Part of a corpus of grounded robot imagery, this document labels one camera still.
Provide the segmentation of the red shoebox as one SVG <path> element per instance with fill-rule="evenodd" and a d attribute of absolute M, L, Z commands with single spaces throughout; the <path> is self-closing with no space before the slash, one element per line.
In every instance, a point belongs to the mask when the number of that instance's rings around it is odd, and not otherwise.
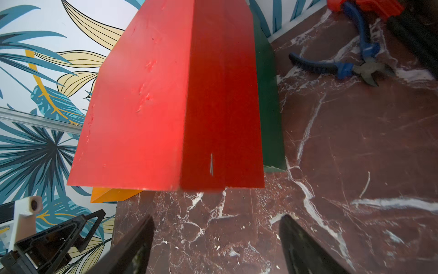
<path fill-rule="evenodd" d="M 245 1 L 146 1 L 101 66 L 69 186 L 264 186 Z"/>

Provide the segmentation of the orange shoebox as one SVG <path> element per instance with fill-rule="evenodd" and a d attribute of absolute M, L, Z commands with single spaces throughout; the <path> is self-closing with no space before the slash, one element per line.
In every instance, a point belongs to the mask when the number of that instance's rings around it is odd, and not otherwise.
<path fill-rule="evenodd" d="M 122 202 L 141 192 L 142 190 L 94 187 L 92 189 L 91 203 Z"/>

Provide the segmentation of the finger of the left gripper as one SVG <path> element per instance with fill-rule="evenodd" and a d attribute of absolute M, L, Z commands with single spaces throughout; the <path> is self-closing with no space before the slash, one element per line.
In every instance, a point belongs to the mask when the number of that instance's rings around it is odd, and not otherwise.
<path fill-rule="evenodd" d="M 14 244 L 1 258 L 2 274 L 54 274 L 72 260 L 68 251 L 85 250 L 106 213 L 79 215 Z"/>

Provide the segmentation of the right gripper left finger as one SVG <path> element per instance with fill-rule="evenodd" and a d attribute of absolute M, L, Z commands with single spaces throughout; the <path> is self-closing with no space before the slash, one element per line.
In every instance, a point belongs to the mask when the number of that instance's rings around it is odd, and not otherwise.
<path fill-rule="evenodd" d="M 147 215 L 111 248 L 89 274 L 144 274 L 154 241 L 155 223 Z"/>

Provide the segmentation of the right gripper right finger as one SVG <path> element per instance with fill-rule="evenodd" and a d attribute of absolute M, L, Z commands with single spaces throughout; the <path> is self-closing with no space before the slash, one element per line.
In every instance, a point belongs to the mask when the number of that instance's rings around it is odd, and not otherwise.
<path fill-rule="evenodd" d="M 284 215 L 280 220 L 279 238 L 288 273 L 348 273 L 290 215 Z"/>

